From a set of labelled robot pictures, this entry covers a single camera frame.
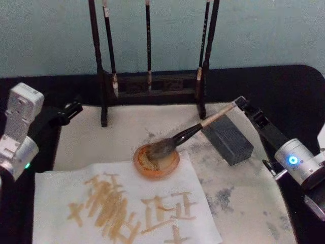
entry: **orange ink dish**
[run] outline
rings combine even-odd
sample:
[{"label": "orange ink dish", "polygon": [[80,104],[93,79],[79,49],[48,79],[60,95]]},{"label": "orange ink dish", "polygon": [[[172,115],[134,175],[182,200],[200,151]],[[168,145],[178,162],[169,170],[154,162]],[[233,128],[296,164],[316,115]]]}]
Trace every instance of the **orange ink dish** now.
[{"label": "orange ink dish", "polygon": [[145,177],[150,179],[162,179],[170,175],[179,164],[179,154],[175,150],[170,155],[157,160],[150,161],[147,158],[149,144],[137,149],[133,162],[136,169]]}]

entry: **hanging brush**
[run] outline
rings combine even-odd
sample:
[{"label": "hanging brush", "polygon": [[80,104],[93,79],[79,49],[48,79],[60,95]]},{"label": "hanging brush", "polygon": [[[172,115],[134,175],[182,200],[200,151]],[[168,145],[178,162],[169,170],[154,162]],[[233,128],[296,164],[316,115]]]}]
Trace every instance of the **hanging brush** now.
[{"label": "hanging brush", "polygon": [[207,0],[205,6],[205,16],[204,16],[203,33],[202,33],[200,61],[199,61],[199,68],[197,73],[197,85],[195,89],[195,99],[199,98],[200,83],[202,78],[202,62],[203,62],[203,54],[204,54],[204,46],[205,46],[205,36],[207,33],[207,25],[208,25],[208,18],[209,18],[209,8],[210,8],[210,0]]},{"label": "hanging brush", "polygon": [[108,40],[108,49],[110,51],[111,68],[112,68],[112,74],[113,74],[112,84],[113,84],[114,94],[118,98],[118,83],[117,83],[117,76],[116,76],[116,69],[115,69],[113,41],[112,41],[112,33],[111,33],[111,26],[110,26],[109,10],[107,8],[106,0],[103,0],[103,11],[104,11],[106,34],[107,34],[107,40]]},{"label": "hanging brush", "polygon": [[200,131],[202,128],[216,121],[233,108],[242,105],[243,103],[245,103],[245,101],[245,98],[238,97],[230,104],[220,109],[215,115],[208,117],[196,126],[190,127],[185,131],[182,131],[177,135],[173,136],[172,138],[167,138],[160,142],[149,145],[146,153],[148,160],[153,162],[154,160],[161,159],[170,155],[176,149],[177,146],[183,144],[194,134],[196,134],[196,132]]},{"label": "hanging brush", "polygon": [[148,90],[151,90],[151,33],[150,33],[150,0],[146,0],[146,21],[147,21],[147,56],[148,56]]}]

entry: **bamboo brush handle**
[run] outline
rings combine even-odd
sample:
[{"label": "bamboo brush handle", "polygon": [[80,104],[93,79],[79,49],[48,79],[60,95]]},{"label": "bamboo brush handle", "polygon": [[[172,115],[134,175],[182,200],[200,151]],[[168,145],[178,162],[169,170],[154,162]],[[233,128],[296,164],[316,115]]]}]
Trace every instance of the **bamboo brush handle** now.
[{"label": "bamboo brush handle", "polygon": [[219,112],[217,112],[215,115],[212,115],[208,118],[206,118],[205,120],[203,120],[201,122],[202,127],[204,128],[205,126],[208,126],[209,124],[211,124],[212,122],[216,121],[217,119],[219,119],[220,117],[222,117],[224,114],[226,114],[228,111],[232,110],[234,107],[236,107],[236,103],[232,102],[226,106],[224,106],[221,110],[219,110]]}]

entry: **light blue wall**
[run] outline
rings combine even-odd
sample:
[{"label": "light blue wall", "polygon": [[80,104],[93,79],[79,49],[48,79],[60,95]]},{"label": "light blue wall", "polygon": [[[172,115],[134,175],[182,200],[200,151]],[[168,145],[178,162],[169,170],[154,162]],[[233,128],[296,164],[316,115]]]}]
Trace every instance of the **light blue wall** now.
[{"label": "light blue wall", "polygon": [[[109,71],[102,1],[95,1]],[[88,0],[0,2],[0,77],[95,73]],[[117,72],[146,71],[145,0],[108,3]],[[153,71],[197,68],[204,10],[205,0],[152,0]],[[325,75],[325,1],[221,0],[210,64],[307,64]]]}]

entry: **blue led light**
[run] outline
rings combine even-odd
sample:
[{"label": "blue led light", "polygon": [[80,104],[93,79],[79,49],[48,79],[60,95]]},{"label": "blue led light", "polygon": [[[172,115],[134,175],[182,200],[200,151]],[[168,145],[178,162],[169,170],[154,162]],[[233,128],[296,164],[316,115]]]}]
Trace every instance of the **blue led light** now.
[{"label": "blue led light", "polygon": [[290,156],[289,163],[290,164],[297,164],[298,163],[298,158],[295,157],[295,156]]}]

